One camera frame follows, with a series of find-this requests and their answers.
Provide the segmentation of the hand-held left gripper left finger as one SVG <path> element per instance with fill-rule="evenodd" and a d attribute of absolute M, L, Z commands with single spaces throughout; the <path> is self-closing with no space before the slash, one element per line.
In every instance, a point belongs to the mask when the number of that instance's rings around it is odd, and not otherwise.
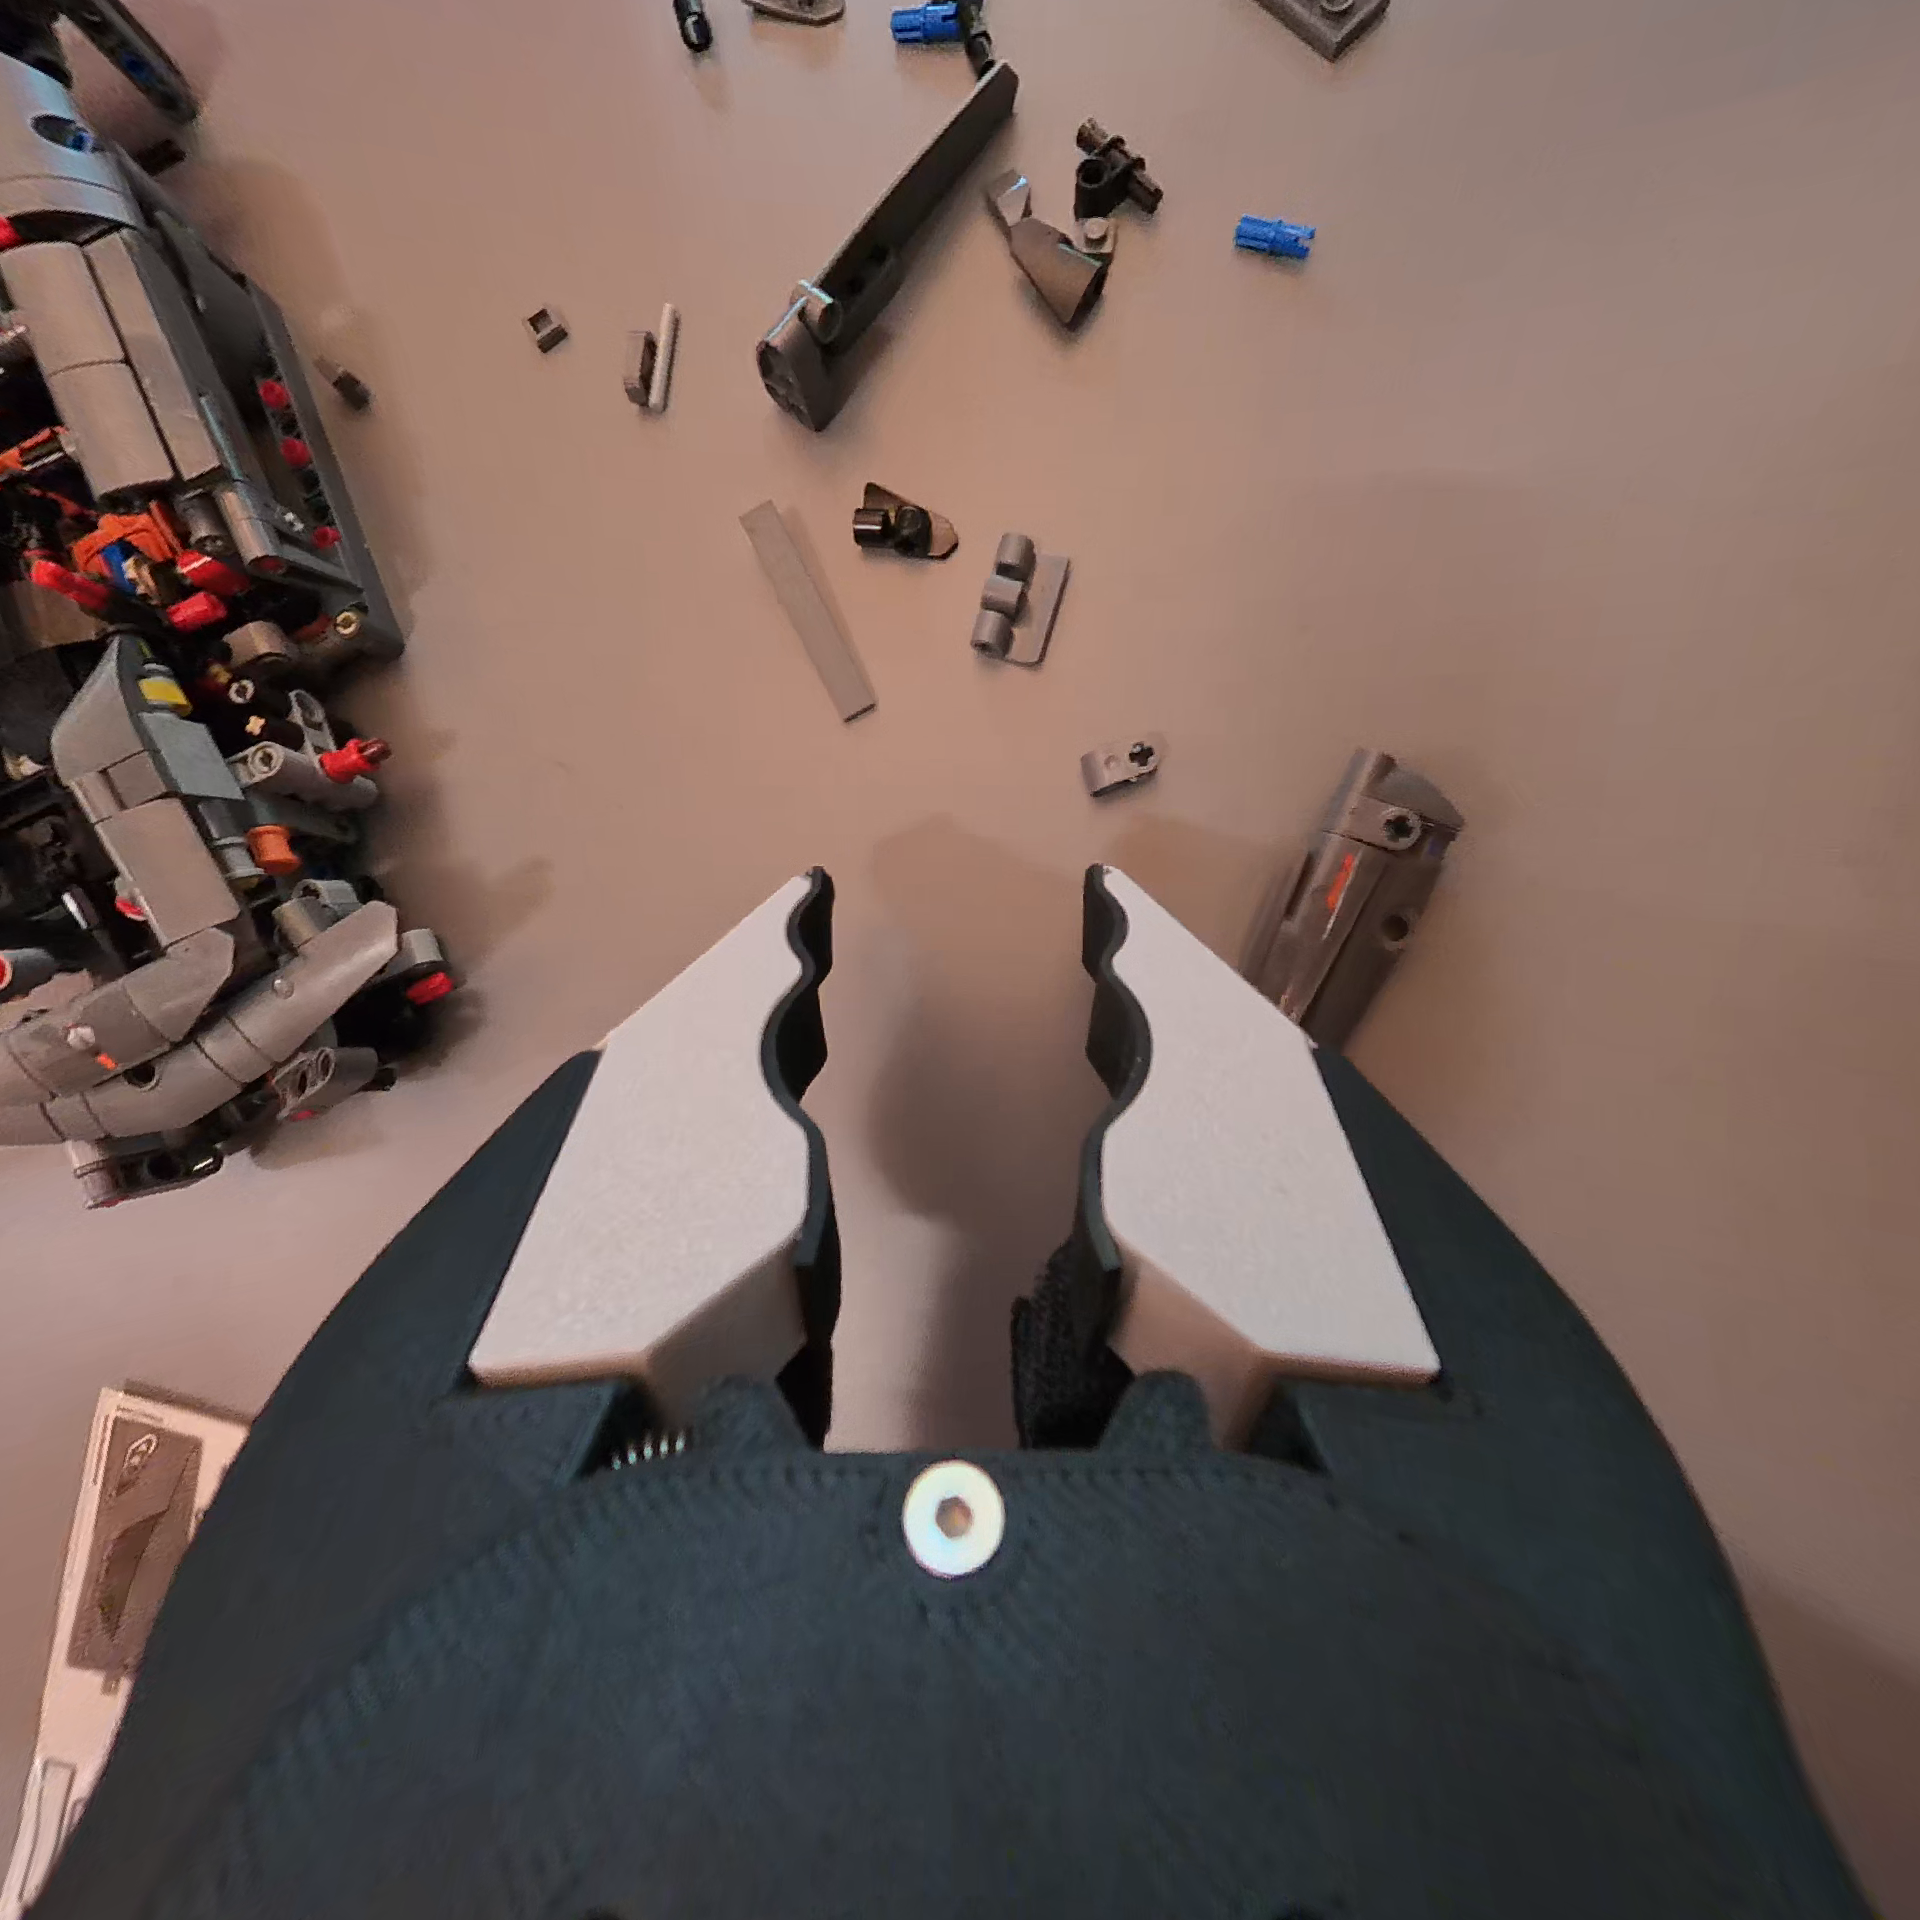
<path fill-rule="evenodd" d="M 828 1060 L 833 879 L 776 889 L 590 1056 L 470 1347 L 480 1386 L 638 1386 L 689 1427 L 728 1378 L 833 1424 L 841 1239 L 802 1100 Z"/>

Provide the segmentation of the dark grey studded lego plate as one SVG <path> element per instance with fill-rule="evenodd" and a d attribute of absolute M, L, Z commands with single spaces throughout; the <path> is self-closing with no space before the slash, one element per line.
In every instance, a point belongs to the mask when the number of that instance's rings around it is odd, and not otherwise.
<path fill-rule="evenodd" d="M 1294 2 L 1294 0 L 1269 0 L 1258 2 L 1262 12 L 1272 13 L 1281 20 L 1298 41 L 1312 48 L 1322 59 L 1337 63 L 1342 59 L 1354 47 L 1368 40 L 1372 29 L 1376 29 L 1385 13 L 1389 12 L 1389 2 L 1385 0 L 1365 0 L 1365 2 Z"/>

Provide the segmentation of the dark grey curved lego panel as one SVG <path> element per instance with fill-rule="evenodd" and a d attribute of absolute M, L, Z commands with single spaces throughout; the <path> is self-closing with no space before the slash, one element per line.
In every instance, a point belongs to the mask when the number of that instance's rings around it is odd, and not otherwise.
<path fill-rule="evenodd" d="M 1048 313 L 1064 330 L 1080 330 L 1105 292 L 1112 258 L 1081 250 L 1066 231 L 1036 216 L 1016 221 L 1006 237 L 1016 265 Z"/>

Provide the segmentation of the long grey lego beam panel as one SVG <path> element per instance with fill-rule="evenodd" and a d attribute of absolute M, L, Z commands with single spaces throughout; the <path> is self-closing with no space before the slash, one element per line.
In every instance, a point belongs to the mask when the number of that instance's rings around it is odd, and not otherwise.
<path fill-rule="evenodd" d="M 1017 72 L 992 63 L 850 237 L 793 287 L 782 317 L 760 339 L 762 386 L 809 432 L 824 434 L 838 417 L 868 330 L 896 298 L 925 227 L 1013 120 L 1017 89 Z"/>

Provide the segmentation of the black lego axle connector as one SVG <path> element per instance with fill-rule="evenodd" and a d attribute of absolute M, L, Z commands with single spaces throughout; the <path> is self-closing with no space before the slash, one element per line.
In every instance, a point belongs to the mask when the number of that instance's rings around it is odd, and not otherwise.
<path fill-rule="evenodd" d="M 1164 204 L 1164 187 L 1146 168 L 1146 157 L 1097 120 L 1086 120 L 1075 132 L 1081 161 L 1073 173 L 1073 218 L 1092 221 L 1112 218 L 1122 204 L 1155 216 Z"/>

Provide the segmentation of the white lego sticker sheet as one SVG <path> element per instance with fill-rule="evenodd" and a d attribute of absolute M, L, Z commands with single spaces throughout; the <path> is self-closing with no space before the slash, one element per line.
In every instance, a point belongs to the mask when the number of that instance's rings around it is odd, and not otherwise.
<path fill-rule="evenodd" d="M 138 1384 L 97 1402 L 4 1884 L 14 1913 L 40 1895 L 80 1823 L 161 1605 L 249 1427 Z"/>

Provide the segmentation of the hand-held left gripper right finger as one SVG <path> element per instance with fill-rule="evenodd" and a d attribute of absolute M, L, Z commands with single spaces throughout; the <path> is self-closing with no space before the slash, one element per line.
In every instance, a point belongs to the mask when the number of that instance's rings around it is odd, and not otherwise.
<path fill-rule="evenodd" d="M 1084 882 L 1089 1064 L 1073 1327 L 1195 1384 L 1241 1448 L 1297 1384 L 1419 1388 L 1443 1363 L 1322 1073 L 1269 999 L 1114 864 Z"/>

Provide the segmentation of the long grey lego wedge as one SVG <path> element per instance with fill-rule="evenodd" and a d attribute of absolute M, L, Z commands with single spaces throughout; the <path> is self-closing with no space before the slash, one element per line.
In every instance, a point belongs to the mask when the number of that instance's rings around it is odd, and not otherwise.
<path fill-rule="evenodd" d="M 763 498 L 738 524 L 837 717 L 848 725 L 870 713 L 875 690 L 868 672 L 778 504 Z"/>

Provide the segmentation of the grey lego panel with connector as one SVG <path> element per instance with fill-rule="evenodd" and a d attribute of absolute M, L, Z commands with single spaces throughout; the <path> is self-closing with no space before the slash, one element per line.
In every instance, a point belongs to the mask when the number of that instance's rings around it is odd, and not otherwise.
<path fill-rule="evenodd" d="M 979 597 L 971 647 L 998 664 L 1042 666 L 1070 576 L 1067 556 L 1038 548 L 1025 533 L 1002 535 Z"/>

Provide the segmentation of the black lego clip piece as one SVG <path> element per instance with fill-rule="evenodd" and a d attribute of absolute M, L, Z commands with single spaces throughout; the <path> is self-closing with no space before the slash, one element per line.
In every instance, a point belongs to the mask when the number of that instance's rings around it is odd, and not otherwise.
<path fill-rule="evenodd" d="M 957 548 L 954 524 L 898 491 L 866 482 L 850 515 L 856 547 L 902 561 L 948 561 Z"/>

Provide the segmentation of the grey black lego car model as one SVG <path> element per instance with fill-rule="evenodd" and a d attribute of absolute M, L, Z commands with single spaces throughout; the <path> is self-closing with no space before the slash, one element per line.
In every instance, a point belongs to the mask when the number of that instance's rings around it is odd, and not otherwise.
<path fill-rule="evenodd" d="M 201 105 L 126 4 L 4 4 L 2 1143 L 112 1210 L 390 1088 L 459 979 L 368 864 L 329 692 L 405 643 L 309 369 L 62 25 Z"/>

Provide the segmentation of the grey lego panel assembly red pins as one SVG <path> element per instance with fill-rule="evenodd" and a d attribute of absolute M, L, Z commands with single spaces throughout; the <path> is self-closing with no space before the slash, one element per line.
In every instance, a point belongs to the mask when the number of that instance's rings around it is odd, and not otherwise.
<path fill-rule="evenodd" d="M 1274 882 L 1238 975 L 1342 1051 L 1400 967 L 1462 815 L 1397 756 L 1355 751 L 1298 860 Z"/>

